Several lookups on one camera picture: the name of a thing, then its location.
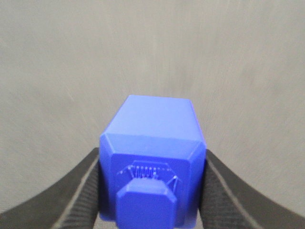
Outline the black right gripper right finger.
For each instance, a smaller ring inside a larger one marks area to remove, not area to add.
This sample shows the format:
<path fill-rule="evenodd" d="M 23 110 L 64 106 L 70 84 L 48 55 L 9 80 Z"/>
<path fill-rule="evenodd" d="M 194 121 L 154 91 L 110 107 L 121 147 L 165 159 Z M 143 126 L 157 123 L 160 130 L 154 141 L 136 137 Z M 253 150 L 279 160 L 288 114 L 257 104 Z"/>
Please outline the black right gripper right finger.
<path fill-rule="evenodd" d="M 272 201 L 206 150 L 199 205 L 205 229 L 303 229 L 305 218 Z"/>

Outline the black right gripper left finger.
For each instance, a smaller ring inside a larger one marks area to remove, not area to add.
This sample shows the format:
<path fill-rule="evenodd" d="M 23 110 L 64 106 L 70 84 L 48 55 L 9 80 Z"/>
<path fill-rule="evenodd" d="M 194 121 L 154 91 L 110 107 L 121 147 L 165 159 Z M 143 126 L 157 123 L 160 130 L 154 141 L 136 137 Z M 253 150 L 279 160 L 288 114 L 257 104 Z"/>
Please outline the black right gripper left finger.
<path fill-rule="evenodd" d="M 2 229 L 92 229 L 99 200 L 99 150 L 48 189 L 1 213 Z"/>

